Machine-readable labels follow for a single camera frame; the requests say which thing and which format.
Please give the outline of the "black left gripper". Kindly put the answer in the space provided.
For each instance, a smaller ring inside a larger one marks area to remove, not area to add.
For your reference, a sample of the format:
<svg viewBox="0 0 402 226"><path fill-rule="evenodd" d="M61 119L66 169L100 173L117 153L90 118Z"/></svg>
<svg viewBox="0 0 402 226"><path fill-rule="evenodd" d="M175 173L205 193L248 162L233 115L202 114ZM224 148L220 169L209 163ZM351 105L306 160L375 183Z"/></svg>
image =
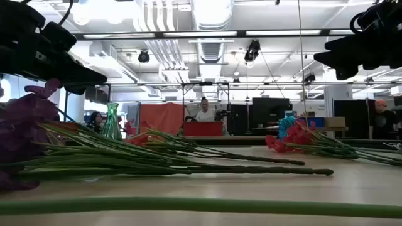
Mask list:
<svg viewBox="0 0 402 226"><path fill-rule="evenodd" d="M35 24L0 22L0 73L51 75L67 92L85 93L85 85L101 85L107 77L83 66L68 54L77 39L49 22L40 32Z"/></svg>

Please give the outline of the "purple artificial flower bunch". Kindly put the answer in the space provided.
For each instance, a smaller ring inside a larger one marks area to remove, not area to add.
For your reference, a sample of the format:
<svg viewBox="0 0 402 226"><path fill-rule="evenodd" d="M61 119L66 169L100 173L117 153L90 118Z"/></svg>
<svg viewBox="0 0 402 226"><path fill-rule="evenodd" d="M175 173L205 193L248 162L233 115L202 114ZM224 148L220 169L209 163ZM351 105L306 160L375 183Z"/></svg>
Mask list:
<svg viewBox="0 0 402 226"><path fill-rule="evenodd" d="M62 124L50 96L59 81L28 85L0 104L0 192L29 190L43 180L206 173L331 175L331 169L257 161L256 166L208 164L110 139L79 123Z"/></svg>

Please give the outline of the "white artificial tulip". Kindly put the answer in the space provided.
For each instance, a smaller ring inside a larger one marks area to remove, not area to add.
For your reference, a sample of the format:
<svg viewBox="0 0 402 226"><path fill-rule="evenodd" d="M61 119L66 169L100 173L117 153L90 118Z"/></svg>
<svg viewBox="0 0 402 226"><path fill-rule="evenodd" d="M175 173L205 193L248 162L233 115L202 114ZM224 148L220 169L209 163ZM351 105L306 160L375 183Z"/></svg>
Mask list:
<svg viewBox="0 0 402 226"><path fill-rule="evenodd" d="M0 215L36 215L126 210L266 213L402 219L402 206L352 203L171 197L92 197L0 201Z"/></svg>

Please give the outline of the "black monitor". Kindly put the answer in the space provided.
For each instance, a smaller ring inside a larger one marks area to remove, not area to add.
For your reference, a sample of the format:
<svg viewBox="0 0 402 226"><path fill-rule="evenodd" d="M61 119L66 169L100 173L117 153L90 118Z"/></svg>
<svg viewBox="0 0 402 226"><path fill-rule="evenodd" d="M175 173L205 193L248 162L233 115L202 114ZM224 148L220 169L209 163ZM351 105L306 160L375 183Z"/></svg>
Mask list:
<svg viewBox="0 0 402 226"><path fill-rule="evenodd" d="M285 117L285 112L292 110L289 99L255 97L252 99L252 123L267 126Z"/></svg>

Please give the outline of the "black table edge frame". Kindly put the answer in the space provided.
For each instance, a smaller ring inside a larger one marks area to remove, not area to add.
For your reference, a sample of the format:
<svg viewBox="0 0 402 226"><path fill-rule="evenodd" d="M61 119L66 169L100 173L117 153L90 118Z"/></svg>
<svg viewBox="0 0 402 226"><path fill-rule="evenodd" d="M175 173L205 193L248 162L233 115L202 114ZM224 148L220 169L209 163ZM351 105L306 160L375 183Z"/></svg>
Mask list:
<svg viewBox="0 0 402 226"><path fill-rule="evenodd" d="M186 139L195 141L201 145L215 146L264 146L266 144L265 136L186 136ZM381 141L368 139L339 139L339 141L355 147L394 149L383 142L396 144L399 141Z"/></svg>

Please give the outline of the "green glass vase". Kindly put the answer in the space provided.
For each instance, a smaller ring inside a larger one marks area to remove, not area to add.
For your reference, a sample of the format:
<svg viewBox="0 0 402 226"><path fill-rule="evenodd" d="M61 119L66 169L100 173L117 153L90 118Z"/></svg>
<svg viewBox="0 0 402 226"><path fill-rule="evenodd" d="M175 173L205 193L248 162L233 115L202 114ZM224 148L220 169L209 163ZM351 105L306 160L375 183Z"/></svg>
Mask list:
<svg viewBox="0 0 402 226"><path fill-rule="evenodd" d="M106 123L104 124L101 134L110 139L122 141L122 135L117 116L118 105L119 104L113 102L107 104Z"/></svg>

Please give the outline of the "cardboard box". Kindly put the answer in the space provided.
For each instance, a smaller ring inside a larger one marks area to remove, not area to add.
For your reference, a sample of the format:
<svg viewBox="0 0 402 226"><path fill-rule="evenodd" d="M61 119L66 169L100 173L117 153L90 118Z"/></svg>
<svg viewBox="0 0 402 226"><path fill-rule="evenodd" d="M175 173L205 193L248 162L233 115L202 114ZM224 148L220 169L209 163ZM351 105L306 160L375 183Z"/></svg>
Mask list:
<svg viewBox="0 0 402 226"><path fill-rule="evenodd" d="M337 127L345 127L345 117L325 117L325 127L327 128L337 128Z"/></svg>

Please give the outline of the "blue glass vase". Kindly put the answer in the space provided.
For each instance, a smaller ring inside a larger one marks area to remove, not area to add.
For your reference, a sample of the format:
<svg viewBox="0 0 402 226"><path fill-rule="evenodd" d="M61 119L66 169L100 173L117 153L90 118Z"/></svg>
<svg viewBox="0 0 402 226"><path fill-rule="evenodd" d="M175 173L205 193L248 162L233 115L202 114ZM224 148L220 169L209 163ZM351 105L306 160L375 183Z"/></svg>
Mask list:
<svg viewBox="0 0 402 226"><path fill-rule="evenodd" d="M278 122L278 139L282 140L288 135L287 130L296 122L296 112L287 110L285 111L284 118Z"/></svg>

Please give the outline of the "silver ceiling duct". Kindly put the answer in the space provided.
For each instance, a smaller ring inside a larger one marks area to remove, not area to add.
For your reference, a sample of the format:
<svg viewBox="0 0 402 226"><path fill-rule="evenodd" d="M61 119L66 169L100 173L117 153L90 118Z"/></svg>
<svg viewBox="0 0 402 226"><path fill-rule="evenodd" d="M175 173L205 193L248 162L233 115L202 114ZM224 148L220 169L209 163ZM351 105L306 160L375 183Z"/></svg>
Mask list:
<svg viewBox="0 0 402 226"><path fill-rule="evenodd" d="M227 30L231 25L234 0L190 0L197 31ZM223 38L200 39L198 53L204 63L219 63L224 52Z"/></svg>

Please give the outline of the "red artificial flower bunch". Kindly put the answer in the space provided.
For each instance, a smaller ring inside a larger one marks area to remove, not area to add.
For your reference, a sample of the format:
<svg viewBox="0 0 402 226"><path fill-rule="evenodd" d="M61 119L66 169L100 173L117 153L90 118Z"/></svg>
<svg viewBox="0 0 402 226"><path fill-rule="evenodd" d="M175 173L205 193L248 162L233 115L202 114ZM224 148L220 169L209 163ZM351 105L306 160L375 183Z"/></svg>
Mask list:
<svg viewBox="0 0 402 226"><path fill-rule="evenodd" d="M138 127L135 125L133 120L127 121L124 124L123 131L126 133L127 143L141 146L152 151L159 151L168 154L176 154L179 156L194 158L223 158L267 163L294 164L298 166L305 165L303 161L246 156L243 154L234 154L227 151L208 148L184 137L159 131L155 127L148 124L143 127Z"/></svg>
<svg viewBox="0 0 402 226"><path fill-rule="evenodd" d="M402 157L390 157L379 151L353 147L335 138L326 136L316 130L315 126L307 126L305 121L297 120L288 127L286 134L277 138L266 136L266 144L278 153L303 153L328 158L358 160L364 159L391 166L402 167Z"/></svg>

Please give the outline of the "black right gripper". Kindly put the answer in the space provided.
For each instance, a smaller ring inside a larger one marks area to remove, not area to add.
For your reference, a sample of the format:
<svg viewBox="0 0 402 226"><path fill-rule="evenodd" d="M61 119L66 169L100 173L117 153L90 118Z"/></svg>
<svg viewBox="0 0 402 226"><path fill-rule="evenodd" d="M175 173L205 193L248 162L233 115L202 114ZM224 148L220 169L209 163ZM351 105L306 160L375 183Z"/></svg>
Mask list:
<svg viewBox="0 0 402 226"><path fill-rule="evenodd" d="M372 5L359 16L359 26L363 34L326 42L326 51L314 54L314 60L336 68L337 80L354 77L363 64L359 50L365 37L372 55L368 66L402 67L402 0L383 0Z"/></svg>

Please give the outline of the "white pillar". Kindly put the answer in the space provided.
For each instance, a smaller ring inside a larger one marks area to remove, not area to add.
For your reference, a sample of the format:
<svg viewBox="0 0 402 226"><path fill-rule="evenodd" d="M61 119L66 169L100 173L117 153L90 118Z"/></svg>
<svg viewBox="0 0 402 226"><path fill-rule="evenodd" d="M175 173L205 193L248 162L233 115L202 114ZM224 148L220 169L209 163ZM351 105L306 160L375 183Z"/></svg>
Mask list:
<svg viewBox="0 0 402 226"><path fill-rule="evenodd" d="M334 116L334 101L335 100L352 100L351 85L329 85L324 87L324 101L326 108L326 116Z"/></svg>

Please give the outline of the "grey cloth screen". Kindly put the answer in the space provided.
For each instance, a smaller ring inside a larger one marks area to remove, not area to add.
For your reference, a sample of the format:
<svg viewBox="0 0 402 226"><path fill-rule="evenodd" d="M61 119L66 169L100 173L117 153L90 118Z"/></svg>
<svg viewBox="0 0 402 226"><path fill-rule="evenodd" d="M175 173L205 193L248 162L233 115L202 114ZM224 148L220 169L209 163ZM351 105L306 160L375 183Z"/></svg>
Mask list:
<svg viewBox="0 0 402 226"><path fill-rule="evenodd" d="M127 106L127 126L126 130L130 135L137 135L139 130L141 104L135 103Z"/></svg>

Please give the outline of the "thin hanging pole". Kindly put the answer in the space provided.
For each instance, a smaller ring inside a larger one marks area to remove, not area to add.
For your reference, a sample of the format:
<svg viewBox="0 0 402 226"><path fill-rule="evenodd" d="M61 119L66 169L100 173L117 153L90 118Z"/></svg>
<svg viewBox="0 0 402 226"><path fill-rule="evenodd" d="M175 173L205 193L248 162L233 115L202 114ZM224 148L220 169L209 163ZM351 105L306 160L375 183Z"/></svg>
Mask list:
<svg viewBox="0 0 402 226"><path fill-rule="evenodd" d="M304 59L303 59L303 32L302 32L302 14L301 14L301 7L300 7L300 0L297 0L298 3L298 22L299 22L299 32L300 32L300 52L301 52L301 85L302 85L302 102L303 102L303 116L305 119L306 126L308 125L308 116L307 116L307 107L306 107L306 90L305 90L305 66L304 66Z"/></svg>

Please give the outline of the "red box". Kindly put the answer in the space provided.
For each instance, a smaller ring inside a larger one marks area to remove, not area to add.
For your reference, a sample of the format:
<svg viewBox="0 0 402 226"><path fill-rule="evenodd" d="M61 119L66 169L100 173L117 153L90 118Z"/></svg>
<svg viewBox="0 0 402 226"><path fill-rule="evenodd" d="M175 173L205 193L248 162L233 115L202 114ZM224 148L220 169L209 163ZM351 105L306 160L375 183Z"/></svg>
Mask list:
<svg viewBox="0 0 402 226"><path fill-rule="evenodd" d="M222 122L185 122L184 136L223 136Z"/></svg>

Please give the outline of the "black overhead frame bar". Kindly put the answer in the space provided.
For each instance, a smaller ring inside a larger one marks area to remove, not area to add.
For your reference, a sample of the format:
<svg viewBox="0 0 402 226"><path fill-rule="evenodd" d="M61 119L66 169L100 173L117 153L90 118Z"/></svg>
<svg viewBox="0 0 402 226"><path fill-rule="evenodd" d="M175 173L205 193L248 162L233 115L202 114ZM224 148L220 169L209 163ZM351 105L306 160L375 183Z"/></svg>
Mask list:
<svg viewBox="0 0 402 226"><path fill-rule="evenodd" d="M350 29L307 30L208 30L208 31L149 31L113 33L73 33L79 41L84 40L162 40L202 38L294 38L319 36L349 36Z"/></svg>

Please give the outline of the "orange cloth screen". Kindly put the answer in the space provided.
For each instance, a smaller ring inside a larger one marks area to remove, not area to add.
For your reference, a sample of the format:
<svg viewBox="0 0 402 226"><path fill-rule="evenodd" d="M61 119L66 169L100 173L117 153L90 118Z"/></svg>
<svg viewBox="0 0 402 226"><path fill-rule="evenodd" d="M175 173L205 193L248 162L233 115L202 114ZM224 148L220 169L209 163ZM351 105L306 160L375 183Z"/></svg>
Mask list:
<svg viewBox="0 0 402 226"><path fill-rule="evenodd" d="M176 134L183 123L183 106L180 104L142 104L139 117L139 132L156 128L168 134Z"/></svg>

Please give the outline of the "person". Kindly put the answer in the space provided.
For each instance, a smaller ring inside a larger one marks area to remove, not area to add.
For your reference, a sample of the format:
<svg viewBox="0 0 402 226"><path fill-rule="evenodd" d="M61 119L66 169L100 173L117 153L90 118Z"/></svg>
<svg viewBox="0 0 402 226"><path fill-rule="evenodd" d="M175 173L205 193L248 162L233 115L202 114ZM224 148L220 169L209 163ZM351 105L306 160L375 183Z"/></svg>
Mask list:
<svg viewBox="0 0 402 226"><path fill-rule="evenodd" d="M96 133L100 134L102 131L102 115L100 112L93 112L90 115L90 119L87 122L86 126L89 129L92 129Z"/></svg>
<svg viewBox="0 0 402 226"><path fill-rule="evenodd" d="M375 101L375 110L372 121L372 138L378 140L395 140L396 125L398 123L396 114L387 110L384 100Z"/></svg>
<svg viewBox="0 0 402 226"><path fill-rule="evenodd" d="M209 108L209 102L205 97L202 97L201 111L196 115L195 118L199 122L215 121L215 109Z"/></svg>

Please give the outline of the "grey horizontal frame rail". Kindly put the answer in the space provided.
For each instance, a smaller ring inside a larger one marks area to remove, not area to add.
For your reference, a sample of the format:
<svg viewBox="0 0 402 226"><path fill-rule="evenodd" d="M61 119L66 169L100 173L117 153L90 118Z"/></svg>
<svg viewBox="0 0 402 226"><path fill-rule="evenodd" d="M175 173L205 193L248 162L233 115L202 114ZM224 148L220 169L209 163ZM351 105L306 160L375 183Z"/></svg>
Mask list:
<svg viewBox="0 0 402 226"><path fill-rule="evenodd" d="M399 85L402 84L402 80L397 81L373 81L373 82L198 82L198 83L105 83L102 85L111 87L169 87L169 86L187 86L187 85L199 85L199 86L212 86L212 85L226 85L226 86L289 86L289 85Z"/></svg>

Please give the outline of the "blue plastic bin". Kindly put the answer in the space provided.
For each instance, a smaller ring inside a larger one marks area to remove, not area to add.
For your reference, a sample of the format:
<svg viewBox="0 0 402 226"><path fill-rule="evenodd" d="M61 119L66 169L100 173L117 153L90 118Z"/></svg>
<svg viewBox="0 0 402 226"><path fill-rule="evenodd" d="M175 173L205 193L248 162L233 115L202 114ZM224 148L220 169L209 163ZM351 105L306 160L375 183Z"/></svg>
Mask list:
<svg viewBox="0 0 402 226"><path fill-rule="evenodd" d="M296 125L303 125L305 127L325 127L325 119L323 117L301 117L295 122Z"/></svg>

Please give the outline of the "black partition panel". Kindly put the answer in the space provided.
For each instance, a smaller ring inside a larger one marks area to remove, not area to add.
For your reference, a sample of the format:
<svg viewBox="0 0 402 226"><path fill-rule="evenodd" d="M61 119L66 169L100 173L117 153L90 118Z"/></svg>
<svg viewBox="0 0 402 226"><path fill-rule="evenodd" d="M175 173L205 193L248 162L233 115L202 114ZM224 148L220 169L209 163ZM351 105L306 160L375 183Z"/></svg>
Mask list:
<svg viewBox="0 0 402 226"><path fill-rule="evenodd" d="M345 138L369 139L374 105L375 101L371 99L334 101L334 116L345 118Z"/></svg>

